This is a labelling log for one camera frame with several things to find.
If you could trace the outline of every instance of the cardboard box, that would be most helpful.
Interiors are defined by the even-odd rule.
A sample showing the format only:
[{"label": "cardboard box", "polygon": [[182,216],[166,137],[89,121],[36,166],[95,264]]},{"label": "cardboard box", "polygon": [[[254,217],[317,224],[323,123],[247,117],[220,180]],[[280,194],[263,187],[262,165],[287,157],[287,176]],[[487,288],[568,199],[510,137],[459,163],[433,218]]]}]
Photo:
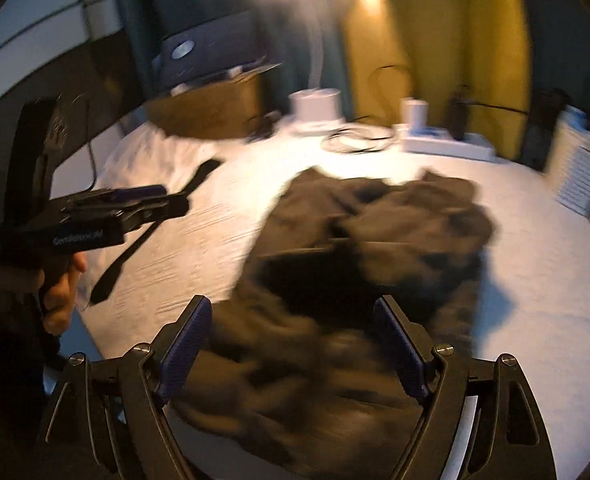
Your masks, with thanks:
[{"label": "cardboard box", "polygon": [[268,111],[262,73],[275,66],[148,101],[144,105],[148,119],[173,136],[209,140],[246,137],[251,120]]}]

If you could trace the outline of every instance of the white tabletop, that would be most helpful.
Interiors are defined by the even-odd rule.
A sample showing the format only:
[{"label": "white tabletop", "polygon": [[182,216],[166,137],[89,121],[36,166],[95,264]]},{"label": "white tabletop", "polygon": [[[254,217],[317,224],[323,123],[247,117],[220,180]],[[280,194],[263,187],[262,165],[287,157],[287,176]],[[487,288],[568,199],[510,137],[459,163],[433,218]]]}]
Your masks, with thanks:
[{"label": "white tabletop", "polygon": [[[555,202],[538,173],[506,161],[403,153],[398,146],[360,155],[328,153],[320,137],[300,138],[287,128],[256,144],[210,143],[180,167],[177,154],[195,141],[163,139],[147,125],[129,137],[132,146],[108,163],[108,174],[122,180],[129,172],[155,174],[151,168],[157,165],[177,186],[188,180],[198,158],[218,153],[227,161],[194,193],[192,211],[165,222],[128,261],[111,298],[83,310],[105,357],[151,340],[194,294],[226,298],[265,215],[300,171],[318,166],[331,176],[395,184],[433,168],[476,182],[476,201],[496,224],[473,329],[475,355],[495,360],[510,352],[520,361],[546,423],[560,480],[574,480],[590,461],[590,223]],[[110,179],[101,184],[110,185]],[[89,255],[82,304],[93,280],[123,250]],[[454,454],[460,460],[464,448],[458,446]],[[456,476],[455,469],[444,473],[444,478]]]}]

